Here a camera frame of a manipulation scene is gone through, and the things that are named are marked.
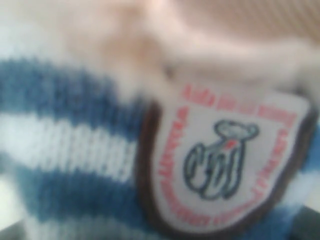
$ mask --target knitted fabric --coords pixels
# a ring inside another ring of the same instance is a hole
[[[25,206],[31,240],[156,240],[133,167],[147,106],[114,86],[35,61],[0,63],[0,152]],[[320,127],[281,202],[237,240],[285,240],[320,172]]]

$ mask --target embroidered logo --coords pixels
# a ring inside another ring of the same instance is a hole
[[[256,124],[220,120],[214,131],[221,140],[209,146],[196,144],[184,161],[184,181],[204,200],[225,200],[238,190],[246,154],[246,141],[259,134]]]

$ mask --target white fur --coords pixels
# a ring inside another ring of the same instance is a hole
[[[70,53],[96,73],[112,75],[123,100],[142,92],[171,101],[185,79],[170,79],[165,67],[189,66],[188,71],[202,68],[223,84],[255,84],[256,91],[302,85],[320,106],[320,53],[315,46],[294,36],[252,42],[218,26],[204,32],[185,23],[178,2],[1,0],[0,9],[42,27],[61,55]]]

